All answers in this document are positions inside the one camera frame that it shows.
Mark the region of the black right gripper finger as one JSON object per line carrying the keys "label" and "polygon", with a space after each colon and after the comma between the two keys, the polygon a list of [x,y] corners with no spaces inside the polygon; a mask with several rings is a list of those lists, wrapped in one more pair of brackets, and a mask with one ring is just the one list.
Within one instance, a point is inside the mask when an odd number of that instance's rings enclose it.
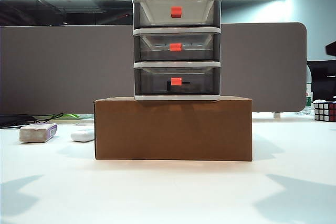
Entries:
{"label": "black right gripper finger", "polygon": [[326,54],[329,56],[336,56],[336,42],[332,42],[325,46]]}

